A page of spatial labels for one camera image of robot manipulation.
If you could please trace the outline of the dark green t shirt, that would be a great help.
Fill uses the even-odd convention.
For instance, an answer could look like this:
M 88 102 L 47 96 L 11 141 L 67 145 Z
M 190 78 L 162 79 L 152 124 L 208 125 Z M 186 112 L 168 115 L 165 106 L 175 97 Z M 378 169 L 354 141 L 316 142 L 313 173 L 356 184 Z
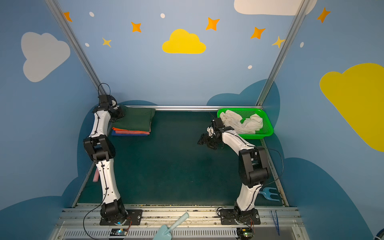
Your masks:
M 156 112 L 155 109 L 121 107 L 125 115 L 112 124 L 114 130 L 151 131 L 152 120 Z

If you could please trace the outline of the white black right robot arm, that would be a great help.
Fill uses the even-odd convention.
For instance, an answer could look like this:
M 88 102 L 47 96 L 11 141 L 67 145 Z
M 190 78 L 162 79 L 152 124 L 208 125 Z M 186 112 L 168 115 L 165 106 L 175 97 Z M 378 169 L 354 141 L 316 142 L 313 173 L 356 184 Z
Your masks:
M 201 135 L 198 144 L 205 144 L 216 150 L 220 143 L 229 146 L 238 155 L 239 177 L 242 182 L 234 209 L 225 214 L 224 219 L 233 219 L 239 224 L 251 223 L 257 216 L 257 195 L 271 174 L 266 152 L 244 140 L 232 127 L 226 127 L 221 118 L 215 118 L 207 128 L 207 133 Z

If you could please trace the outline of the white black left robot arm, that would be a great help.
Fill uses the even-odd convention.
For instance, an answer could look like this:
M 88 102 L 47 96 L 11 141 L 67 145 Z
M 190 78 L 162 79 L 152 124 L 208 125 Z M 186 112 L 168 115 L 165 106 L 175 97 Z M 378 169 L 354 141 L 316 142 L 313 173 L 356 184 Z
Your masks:
M 101 217 L 110 225 L 122 226 L 127 221 L 127 212 L 118 191 L 115 172 L 115 147 L 108 138 L 109 123 L 124 116 L 116 99 L 111 95 L 100 95 L 99 104 L 93 110 L 94 123 L 91 133 L 83 140 L 90 159 L 95 163 L 102 186 Z

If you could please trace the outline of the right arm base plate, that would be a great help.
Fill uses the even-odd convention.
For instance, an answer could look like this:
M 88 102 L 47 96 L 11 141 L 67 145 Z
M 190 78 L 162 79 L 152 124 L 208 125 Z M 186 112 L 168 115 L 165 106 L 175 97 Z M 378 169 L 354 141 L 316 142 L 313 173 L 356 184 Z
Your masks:
M 256 209 L 242 212 L 237 208 L 217 208 L 217 215 L 222 225 L 260 225 L 259 212 Z

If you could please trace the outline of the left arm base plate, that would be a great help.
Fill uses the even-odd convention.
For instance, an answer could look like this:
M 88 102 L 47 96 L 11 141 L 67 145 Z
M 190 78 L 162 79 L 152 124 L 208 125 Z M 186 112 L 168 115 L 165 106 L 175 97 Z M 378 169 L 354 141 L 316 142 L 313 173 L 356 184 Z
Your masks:
M 139 226 L 143 215 L 142 210 L 126 210 L 127 217 L 124 222 L 120 223 L 108 223 L 106 220 L 101 219 L 100 226 Z

